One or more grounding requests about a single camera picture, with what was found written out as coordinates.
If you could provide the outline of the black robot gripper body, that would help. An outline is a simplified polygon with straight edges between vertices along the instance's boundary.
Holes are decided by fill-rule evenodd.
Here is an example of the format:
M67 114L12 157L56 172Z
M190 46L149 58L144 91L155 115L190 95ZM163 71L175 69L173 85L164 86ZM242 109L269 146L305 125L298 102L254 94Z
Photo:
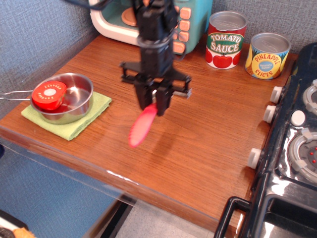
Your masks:
M191 77L185 75L173 67L174 53L172 42L139 42L140 62L122 62L123 69L121 76L123 82L134 83L136 76L127 74L127 70L134 71L148 79L165 78L168 82L183 81L184 86L173 86L174 95L189 98L192 89L189 88Z

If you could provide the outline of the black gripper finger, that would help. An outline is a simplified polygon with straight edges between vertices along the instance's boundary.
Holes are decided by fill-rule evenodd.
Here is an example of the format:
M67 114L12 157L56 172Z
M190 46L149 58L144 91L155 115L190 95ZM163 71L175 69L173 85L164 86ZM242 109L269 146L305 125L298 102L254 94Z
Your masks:
M157 89L156 104L157 104L158 116L163 116L165 111L169 108L172 95L173 95L172 86L168 86L168 87L160 86Z
M144 110L153 102L152 88L144 83L135 83L134 87L138 98L139 106L142 110Z

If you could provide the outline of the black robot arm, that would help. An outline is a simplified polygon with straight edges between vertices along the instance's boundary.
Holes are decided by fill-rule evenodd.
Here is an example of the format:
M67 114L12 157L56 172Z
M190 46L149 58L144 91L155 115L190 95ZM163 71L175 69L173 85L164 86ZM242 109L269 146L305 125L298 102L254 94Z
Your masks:
M178 24L178 13L171 0L152 0L145 5L141 0L132 2L139 28L137 42L140 62L122 62L122 81L135 87L140 108L157 104L157 115L163 116L176 94L189 98L191 77L173 66L173 35Z

